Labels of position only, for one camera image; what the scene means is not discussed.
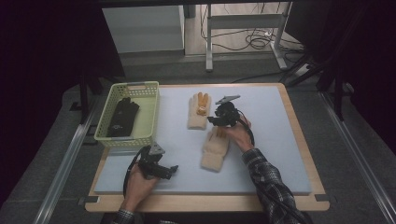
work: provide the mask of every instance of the tan work glove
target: tan work glove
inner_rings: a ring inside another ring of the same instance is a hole
[[[201,166],[212,171],[219,172],[227,154],[229,138],[226,133],[217,126],[212,128],[204,143],[204,155],[201,160]]]
[[[207,115],[210,112],[211,97],[201,92],[194,94],[189,101],[189,119],[187,127],[189,129],[205,129]]]

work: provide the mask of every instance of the person's left hand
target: person's left hand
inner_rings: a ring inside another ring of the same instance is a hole
[[[146,179],[143,177],[140,168],[137,166],[137,164],[135,164],[131,170],[125,193],[125,199],[122,202],[120,208],[134,212],[139,203],[150,195],[152,189],[157,184],[159,179],[159,177]]]

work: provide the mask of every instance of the wooden frame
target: wooden frame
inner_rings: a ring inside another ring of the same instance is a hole
[[[297,208],[302,211],[326,211],[330,207],[328,201],[317,201],[316,195],[326,194],[317,168],[311,157],[308,145],[305,142],[300,124],[294,113],[290,98],[283,84],[280,83],[248,83],[248,84],[194,84],[194,85],[161,85],[160,88],[177,87],[252,87],[276,86],[279,90],[283,104],[290,120],[298,148],[305,165],[312,192],[306,196],[295,196]],[[85,208],[90,212],[117,212],[123,201],[122,195],[105,195],[94,192],[96,182],[105,165],[109,148],[105,148],[102,159],[98,165],[96,175],[92,182],[89,197],[97,199],[94,203],[86,203]],[[138,212],[261,212],[262,206],[256,195],[169,195],[155,194],[147,197],[139,204]]]

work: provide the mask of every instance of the black object in basket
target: black object in basket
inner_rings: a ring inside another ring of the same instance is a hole
[[[130,97],[119,101],[108,126],[107,137],[130,136],[139,107],[135,102],[131,102]]]

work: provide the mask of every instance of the hand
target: hand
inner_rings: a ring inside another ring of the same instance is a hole
[[[137,164],[135,164],[131,170],[125,199],[122,202],[120,208],[134,212],[139,203],[150,195],[152,189],[157,184],[159,179],[160,178],[158,177],[154,177],[153,179],[147,180],[145,177],[143,177],[140,168],[137,166]]]
[[[243,116],[240,118],[248,125],[249,128],[251,127],[251,123],[248,121],[248,119]],[[226,132],[230,139],[235,141],[242,152],[247,152],[254,148],[254,146],[251,144],[250,136],[248,135],[247,130],[240,122],[237,122],[233,127],[219,128]]]

